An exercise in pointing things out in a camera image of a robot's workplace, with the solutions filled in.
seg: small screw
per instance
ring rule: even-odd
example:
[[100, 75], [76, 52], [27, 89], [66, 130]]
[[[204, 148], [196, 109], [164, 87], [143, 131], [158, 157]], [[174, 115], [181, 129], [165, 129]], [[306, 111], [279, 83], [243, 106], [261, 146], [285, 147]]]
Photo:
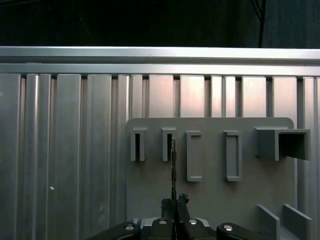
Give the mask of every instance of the small screw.
[[224, 226], [223, 226], [223, 229], [226, 230], [226, 231], [228, 231], [228, 232], [231, 232], [231, 231], [234, 230], [234, 228], [233, 228], [232, 226], [230, 226], [230, 225], [224, 225]]
[[128, 225], [128, 226], [125, 227], [125, 230], [128, 230], [128, 231], [131, 231], [133, 229], [135, 229], [135, 228], [132, 225]]
[[197, 220], [195, 220], [195, 219], [190, 219], [190, 220], [189, 220], [189, 223], [190, 223], [191, 225], [196, 225], [198, 222], [197, 222]]

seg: aluminum profile wall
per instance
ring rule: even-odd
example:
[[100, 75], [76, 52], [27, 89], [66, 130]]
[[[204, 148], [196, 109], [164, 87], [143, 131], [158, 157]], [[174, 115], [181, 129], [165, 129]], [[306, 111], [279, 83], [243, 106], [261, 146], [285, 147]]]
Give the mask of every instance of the aluminum profile wall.
[[296, 204], [320, 238], [318, 50], [96, 49], [0, 49], [1, 239], [79, 240], [124, 221], [130, 118], [273, 116], [311, 129]]

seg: rectangular slot holder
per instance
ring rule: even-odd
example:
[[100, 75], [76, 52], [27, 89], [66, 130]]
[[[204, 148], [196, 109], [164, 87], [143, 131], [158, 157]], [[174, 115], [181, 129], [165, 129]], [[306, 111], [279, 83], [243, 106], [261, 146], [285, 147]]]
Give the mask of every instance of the rectangular slot holder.
[[261, 204], [257, 204], [258, 232], [271, 240], [280, 240], [280, 218]]
[[300, 240], [314, 240], [311, 231], [312, 219], [294, 207], [285, 204], [282, 208], [283, 226]]
[[310, 159], [310, 130], [255, 128], [257, 157], [279, 161], [285, 157]]
[[131, 162], [144, 162], [146, 159], [146, 131], [147, 128], [133, 128], [130, 130]]
[[202, 181], [202, 133], [186, 131], [186, 178], [188, 182]]
[[239, 131], [224, 131], [224, 166], [226, 181], [242, 180], [242, 138]]
[[162, 161], [171, 162], [171, 141], [176, 137], [175, 127], [162, 127]]

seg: dark background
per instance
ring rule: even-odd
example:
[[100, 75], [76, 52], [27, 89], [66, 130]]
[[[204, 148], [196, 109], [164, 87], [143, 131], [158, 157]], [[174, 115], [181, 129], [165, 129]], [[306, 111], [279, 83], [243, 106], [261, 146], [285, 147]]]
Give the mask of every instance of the dark background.
[[[256, 48], [259, 27], [251, 0], [0, 0], [2, 46]], [[320, 0], [266, 0], [262, 47], [320, 48]]]

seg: gray mounting board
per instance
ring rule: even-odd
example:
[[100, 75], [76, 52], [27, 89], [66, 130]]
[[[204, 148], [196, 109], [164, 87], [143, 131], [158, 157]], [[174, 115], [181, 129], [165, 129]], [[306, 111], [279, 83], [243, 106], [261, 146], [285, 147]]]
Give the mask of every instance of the gray mounting board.
[[[285, 117], [129, 120], [127, 219], [159, 217], [161, 200], [171, 197], [171, 163], [165, 153], [166, 138], [169, 141], [171, 136], [177, 148], [177, 194], [188, 194], [191, 217], [206, 219], [214, 228], [233, 222], [254, 230], [257, 204], [281, 216], [283, 205], [295, 201], [294, 159], [257, 157], [257, 129], [293, 128], [292, 120]], [[268, 141], [265, 146], [276, 148]]]

